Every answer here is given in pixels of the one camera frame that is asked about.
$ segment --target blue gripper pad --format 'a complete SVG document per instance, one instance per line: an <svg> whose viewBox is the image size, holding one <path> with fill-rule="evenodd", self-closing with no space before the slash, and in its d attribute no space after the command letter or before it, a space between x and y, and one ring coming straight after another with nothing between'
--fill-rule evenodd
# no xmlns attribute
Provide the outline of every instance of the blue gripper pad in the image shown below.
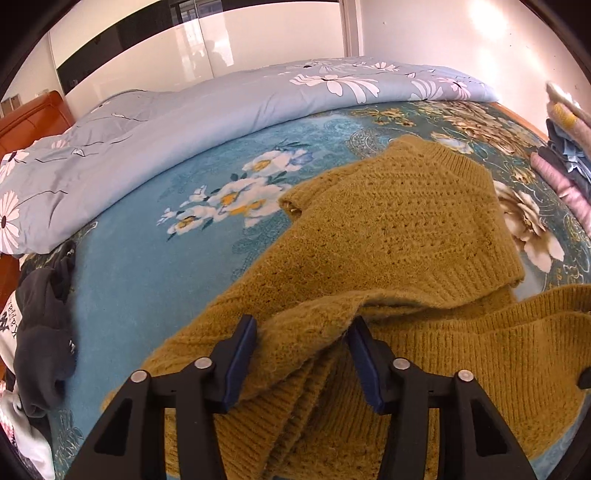
<svg viewBox="0 0 591 480"><path fill-rule="evenodd" d="M216 363L214 376L218 394L215 396L222 411L227 412L238 402L255 347L256 320L243 315L234 334L218 342L213 349L210 357Z"/></svg>
<svg viewBox="0 0 591 480"><path fill-rule="evenodd" d="M380 378L372 359L370 346L374 339L361 317L357 317L349 326L346 340L365 394L365 400L376 413L382 414L385 410L385 402L380 395Z"/></svg>

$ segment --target teal floral bedsheet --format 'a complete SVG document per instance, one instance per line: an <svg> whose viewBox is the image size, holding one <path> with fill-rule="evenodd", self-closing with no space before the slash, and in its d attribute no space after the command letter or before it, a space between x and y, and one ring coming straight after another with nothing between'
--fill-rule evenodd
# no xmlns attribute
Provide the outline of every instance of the teal floral bedsheet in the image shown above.
<svg viewBox="0 0 591 480"><path fill-rule="evenodd" d="M76 236L70 295L79 357L50 414L64 477L99 406L164 339L197 316L289 226L277 199L322 171L370 157L403 134L486 166L527 271L520 298L590 278L591 241L530 169L542 142L491 104L402 102L311 115L201 153L130 193ZM41 266L47 255L27 261ZM532 464L545 479L574 425Z"/></svg>

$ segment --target pink clothing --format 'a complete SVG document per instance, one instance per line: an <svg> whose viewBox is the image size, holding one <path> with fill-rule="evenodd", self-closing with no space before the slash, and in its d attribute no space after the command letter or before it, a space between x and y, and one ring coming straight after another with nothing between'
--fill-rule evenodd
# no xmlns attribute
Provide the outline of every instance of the pink clothing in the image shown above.
<svg viewBox="0 0 591 480"><path fill-rule="evenodd" d="M536 152L531 154L531 166L573 212L587 235L591 236L591 205L580 190Z"/></svg>

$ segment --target wooden headboard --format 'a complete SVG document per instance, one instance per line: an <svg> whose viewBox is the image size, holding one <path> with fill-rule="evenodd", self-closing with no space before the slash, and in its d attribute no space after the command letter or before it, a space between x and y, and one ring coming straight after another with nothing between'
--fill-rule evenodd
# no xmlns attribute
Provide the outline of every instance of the wooden headboard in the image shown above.
<svg viewBox="0 0 591 480"><path fill-rule="evenodd" d="M0 158L40 138L62 134L73 124L72 113L59 93L41 95L0 118ZM19 274L18 260L0 255L0 312L17 287Z"/></svg>
<svg viewBox="0 0 591 480"><path fill-rule="evenodd" d="M73 124L72 113L59 93L41 95L0 118L0 158L40 138L62 134Z"/></svg>

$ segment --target folded clothes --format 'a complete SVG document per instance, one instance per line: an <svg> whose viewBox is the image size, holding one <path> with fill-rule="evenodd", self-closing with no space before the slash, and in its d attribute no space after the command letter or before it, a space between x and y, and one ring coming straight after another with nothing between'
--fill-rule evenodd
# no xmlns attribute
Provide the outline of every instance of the folded clothes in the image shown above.
<svg viewBox="0 0 591 480"><path fill-rule="evenodd" d="M531 166L569 207L585 233L591 236L591 206L577 186L536 152L531 154Z"/></svg>
<svg viewBox="0 0 591 480"><path fill-rule="evenodd" d="M591 159L591 128L563 103L548 102L546 110L554 124L580 146L587 159Z"/></svg>
<svg viewBox="0 0 591 480"><path fill-rule="evenodd" d="M588 183L591 183L591 163L583 149L549 118L546 119L546 127L550 139L548 146L563 160L566 170L579 172Z"/></svg>
<svg viewBox="0 0 591 480"><path fill-rule="evenodd" d="M546 162L552 165L562 175L572 181L577 186L583 197L591 203L591 183L589 183L587 178L581 175L579 170L573 168L568 171L566 159L548 147L538 148L538 155L546 160Z"/></svg>
<svg viewBox="0 0 591 480"><path fill-rule="evenodd" d="M591 365L591 286L514 303L524 270L488 170L404 136L280 203L291 228L142 366L179 371L242 314L257 319L241 400L216 418L230 480L377 476L389 418L365 402L340 341L357 314L427 372L473 371L530 457L572 424L576 379ZM174 422L167 411L167 469L178 475Z"/></svg>
<svg viewBox="0 0 591 480"><path fill-rule="evenodd" d="M73 242L66 242L49 267L21 272L18 288L0 315L0 356L16 376L30 417L43 416L60 403L63 381L76 366L66 307L73 247Z"/></svg>
<svg viewBox="0 0 591 480"><path fill-rule="evenodd" d="M552 82L546 83L546 92L548 92L548 97L551 102L565 104L571 112L591 128L591 115L583 110L581 106L573 100L569 93L565 93L562 88Z"/></svg>

